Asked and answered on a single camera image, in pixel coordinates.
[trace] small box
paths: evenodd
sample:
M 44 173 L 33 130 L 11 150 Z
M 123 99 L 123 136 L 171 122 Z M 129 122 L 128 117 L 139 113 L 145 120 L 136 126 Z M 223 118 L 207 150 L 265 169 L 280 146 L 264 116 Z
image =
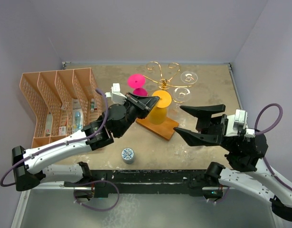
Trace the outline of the small box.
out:
M 66 135 L 66 126 L 59 127 L 58 135 Z

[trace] wooden base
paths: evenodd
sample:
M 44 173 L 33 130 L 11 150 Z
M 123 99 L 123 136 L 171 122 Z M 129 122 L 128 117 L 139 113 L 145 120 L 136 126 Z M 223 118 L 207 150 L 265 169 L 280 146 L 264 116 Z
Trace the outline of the wooden base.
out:
M 149 120 L 147 118 L 145 119 L 136 119 L 136 123 L 138 123 L 139 125 L 147 128 L 148 130 L 152 131 L 153 133 L 163 137 L 166 140 L 170 140 L 172 135 L 174 134 L 174 127 L 178 127 L 179 123 L 170 119 L 170 118 L 166 118 L 166 120 L 159 124 L 159 125 L 155 125 L 149 122 Z

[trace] bottle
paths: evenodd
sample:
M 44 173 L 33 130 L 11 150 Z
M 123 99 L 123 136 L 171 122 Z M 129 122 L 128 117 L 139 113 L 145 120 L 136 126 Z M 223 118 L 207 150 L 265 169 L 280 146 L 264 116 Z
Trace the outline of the bottle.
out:
M 46 136 L 50 136 L 51 129 L 52 129 L 52 114 L 49 113 L 46 119 L 46 131 L 45 131 Z
M 94 104 L 95 104 L 95 101 L 94 101 L 94 98 L 91 99 L 91 112 L 94 112 Z

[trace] gold wire decoration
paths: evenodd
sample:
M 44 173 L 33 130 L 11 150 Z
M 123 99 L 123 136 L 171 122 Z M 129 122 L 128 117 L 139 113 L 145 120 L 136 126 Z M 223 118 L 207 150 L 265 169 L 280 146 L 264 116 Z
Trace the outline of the gold wire decoration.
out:
M 176 87 L 176 88 L 187 88 L 187 87 L 192 87 L 191 85 L 172 85 L 171 84 L 171 80 L 180 72 L 180 65 L 178 63 L 169 63 L 168 64 L 168 68 L 169 69 L 176 69 L 177 68 L 177 71 L 176 73 L 169 79 L 165 79 L 163 78 L 163 73 L 161 71 L 161 66 L 158 62 L 155 62 L 155 61 L 151 61 L 149 62 L 147 65 L 146 65 L 146 68 L 148 70 L 153 70 L 155 66 L 158 66 L 159 67 L 159 70 L 160 70 L 160 80 L 159 81 L 155 81 L 154 79 L 148 77 L 148 76 L 145 76 L 144 77 L 154 83 L 157 83 L 159 85 L 159 88 L 162 89 L 162 90 L 167 90 L 169 89 L 170 87 Z

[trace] yellow cup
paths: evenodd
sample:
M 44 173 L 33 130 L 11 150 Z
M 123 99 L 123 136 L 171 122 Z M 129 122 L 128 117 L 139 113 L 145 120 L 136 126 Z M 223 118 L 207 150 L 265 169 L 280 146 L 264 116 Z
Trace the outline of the yellow cup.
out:
M 159 96 L 160 100 L 156 103 L 155 107 L 148 114 L 148 119 L 152 124 L 162 124 L 167 117 L 167 107 L 171 104 L 171 95 L 164 90 L 155 91 L 152 96 Z

